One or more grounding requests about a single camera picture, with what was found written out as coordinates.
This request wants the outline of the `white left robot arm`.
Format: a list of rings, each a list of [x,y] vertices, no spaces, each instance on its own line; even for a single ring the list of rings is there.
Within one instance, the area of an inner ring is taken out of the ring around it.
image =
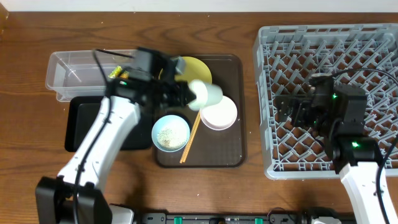
[[[43,177],[36,186],[39,222],[133,223],[132,209],[110,205],[103,195],[116,156],[144,106],[184,107],[195,99],[186,81],[110,79],[98,115],[74,156],[55,178]]]

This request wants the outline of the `pale green cup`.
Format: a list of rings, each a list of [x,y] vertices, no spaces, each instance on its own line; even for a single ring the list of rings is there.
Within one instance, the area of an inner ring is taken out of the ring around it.
[[[216,105],[223,98],[223,91],[218,85],[205,83],[201,80],[192,80],[188,87],[196,96],[196,99],[188,104],[188,107],[193,111]]]

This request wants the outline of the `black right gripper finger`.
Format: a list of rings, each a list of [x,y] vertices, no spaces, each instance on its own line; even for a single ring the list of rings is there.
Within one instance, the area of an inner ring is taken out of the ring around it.
[[[275,107],[277,109],[277,121],[285,122],[288,117],[294,122],[293,109],[295,98],[289,95],[279,95],[275,99]]]
[[[295,127],[312,127],[314,118],[311,114],[310,100],[296,100],[293,103],[292,124]]]

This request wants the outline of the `green snack wrapper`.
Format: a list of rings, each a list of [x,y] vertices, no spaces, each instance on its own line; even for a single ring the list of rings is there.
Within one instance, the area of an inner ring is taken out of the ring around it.
[[[109,78],[123,78],[123,79],[128,79],[129,78],[129,72],[127,71],[126,68],[122,68],[121,66],[117,66],[109,75]]]

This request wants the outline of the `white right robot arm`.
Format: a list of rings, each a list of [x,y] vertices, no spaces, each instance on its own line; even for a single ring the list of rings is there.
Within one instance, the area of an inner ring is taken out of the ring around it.
[[[278,121],[290,119],[292,126],[312,128],[323,138],[357,223],[397,223],[384,171],[392,151],[382,154],[376,140],[364,133],[365,90],[336,84],[334,75],[325,73],[313,75],[310,84],[306,95],[275,98]]]

